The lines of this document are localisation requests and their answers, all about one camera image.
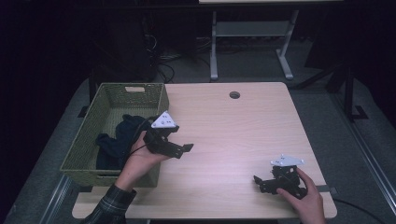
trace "table top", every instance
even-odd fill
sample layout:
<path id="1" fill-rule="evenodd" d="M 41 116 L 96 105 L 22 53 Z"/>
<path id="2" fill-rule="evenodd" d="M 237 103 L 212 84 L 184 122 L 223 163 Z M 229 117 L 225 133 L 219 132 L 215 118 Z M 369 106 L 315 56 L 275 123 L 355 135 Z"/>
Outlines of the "table top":
<path id="1" fill-rule="evenodd" d="M 164 161 L 154 189 L 136 189 L 127 218 L 297 217 L 279 195 L 260 193 L 256 175 L 273 179 L 270 161 L 286 154 L 326 185 L 304 127 L 283 83 L 166 85 L 169 113 L 180 126 L 169 141 L 194 143 L 180 160 Z M 230 97 L 237 91 L 238 99 Z M 108 188 L 78 195 L 73 216 L 86 217 Z M 335 217 L 329 192 L 321 193 L 325 217 Z"/>

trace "floor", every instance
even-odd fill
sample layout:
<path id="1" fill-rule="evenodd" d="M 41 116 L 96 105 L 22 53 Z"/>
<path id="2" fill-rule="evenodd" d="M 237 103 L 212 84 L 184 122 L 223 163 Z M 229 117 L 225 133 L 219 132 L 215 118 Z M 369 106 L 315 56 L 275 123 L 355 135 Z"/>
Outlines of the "floor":
<path id="1" fill-rule="evenodd" d="M 312 43 L 293 40 L 286 57 L 295 77 L 286 80 L 275 53 L 282 41 L 281 38 L 235 40 L 229 49 L 219 54 L 217 82 L 276 81 L 293 86 L 321 71 L 304 67 Z M 173 83 L 210 81 L 209 53 L 206 51 L 198 56 L 196 59 L 180 57 L 164 62 L 175 72 Z M 167 78 L 172 76 L 169 67 L 160 65 L 160 68 Z M 355 80 L 354 105 L 361 105 L 369 118 L 354 123 L 347 120 L 342 109 L 343 91 L 327 93 L 324 87 L 328 79 L 325 77 L 303 90 L 290 91 L 320 169 L 332 189 L 332 196 L 338 200 L 335 201 L 338 215 L 328 223 L 381 223 L 376 218 L 383 223 L 396 223 L 396 213 L 389 206 L 391 199 L 384 196 L 384 187 L 374 175 L 373 164 L 364 156 L 364 149 L 369 148 L 392 189 L 396 184 L 396 164 L 393 160 L 396 158 L 396 131 L 375 105 L 370 92 L 358 80 Z M 158 75 L 153 82 L 163 82 L 163 77 Z M 65 178 L 59 168 L 83 120 L 78 118 L 78 114 L 88 104 L 88 80 L 85 80 L 71 98 L 8 214 L 6 224 L 78 223 L 71 211 L 80 187 Z M 374 217 L 346 202 L 370 212 Z M 147 221 L 128 220 L 128 223 L 143 224 Z M 278 223 L 293 224 L 299 223 L 299 220 L 279 220 Z"/>

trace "basket handle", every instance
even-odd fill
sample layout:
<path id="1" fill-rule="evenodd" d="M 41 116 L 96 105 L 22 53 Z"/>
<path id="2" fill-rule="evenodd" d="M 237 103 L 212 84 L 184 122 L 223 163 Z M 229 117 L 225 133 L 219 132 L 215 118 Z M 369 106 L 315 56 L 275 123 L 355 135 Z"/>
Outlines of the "basket handle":
<path id="1" fill-rule="evenodd" d="M 117 179 L 119 178 L 118 175 L 97 175 L 97 179 Z"/>
<path id="2" fill-rule="evenodd" d="M 125 90 L 127 92 L 146 92 L 146 88 L 144 86 L 126 86 Z"/>

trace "gray carpet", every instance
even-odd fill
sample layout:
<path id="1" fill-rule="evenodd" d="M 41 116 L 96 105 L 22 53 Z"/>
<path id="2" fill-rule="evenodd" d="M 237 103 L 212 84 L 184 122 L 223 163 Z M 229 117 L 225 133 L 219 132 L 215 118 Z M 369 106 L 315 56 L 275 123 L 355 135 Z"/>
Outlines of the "gray carpet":
<path id="1" fill-rule="evenodd" d="M 279 46 L 280 41 L 263 41 L 255 43 L 254 47 L 243 48 L 243 51 L 235 54 L 219 54 L 218 82 L 281 81 L 291 86 L 319 72 L 318 69 L 304 68 L 310 43 L 293 41 L 287 58 L 295 78 L 291 81 L 286 80 L 275 55 L 275 48 Z M 209 67 L 205 63 L 209 62 L 209 54 L 199 56 L 199 60 L 181 58 L 167 63 L 175 69 L 174 83 L 209 82 Z M 162 70 L 167 75 L 171 73 L 167 67 L 162 66 Z M 345 122 L 338 104 L 334 102 L 342 93 L 328 94 L 324 90 L 327 80 L 323 78 L 304 90 L 290 91 L 290 94 L 321 171 L 329 187 L 336 190 L 333 197 L 363 207 L 386 223 L 396 223 L 395 215 L 375 183 L 361 155 L 359 145 L 348 129 L 349 124 Z M 158 76 L 154 82 L 162 82 L 161 77 Z M 394 186 L 396 132 L 376 107 L 370 93 L 359 82 L 356 82 L 354 100 L 355 105 L 363 106 L 370 118 L 357 120 L 356 126 Z M 61 180 L 59 168 L 82 122 L 82 119 L 78 118 L 78 113 L 88 103 L 88 83 L 85 81 L 70 101 L 5 223 L 40 223 L 52 192 Z M 59 210 L 53 211 L 49 223 L 78 223 L 71 215 L 78 192 L 79 186 L 71 182 L 62 205 Z M 336 206 L 338 215 L 328 223 L 378 223 L 350 205 L 336 203 Z M 128 220 L 128 223 L 143 224 L 146 220 Z M 299 221 L 279 220 L 279 223 Z"/>

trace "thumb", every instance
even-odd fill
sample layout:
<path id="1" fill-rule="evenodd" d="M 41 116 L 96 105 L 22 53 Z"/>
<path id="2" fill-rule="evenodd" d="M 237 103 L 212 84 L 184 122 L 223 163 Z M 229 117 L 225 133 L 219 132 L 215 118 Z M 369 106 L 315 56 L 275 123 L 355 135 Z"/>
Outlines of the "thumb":
<path id="1" fill-rule="evenodd" d="M 296 199 L 294 196 L 292 196 L 290 193 L 288 193 L 284 189 L 277 189 L 276 193 L 278 193 L 284 199 L 286 199 L 286 201 L 288 201 L 293 207 L 295 207 L 295 205 L 297 205 L 297 203 L 300 201 L 300 200 Z"/>

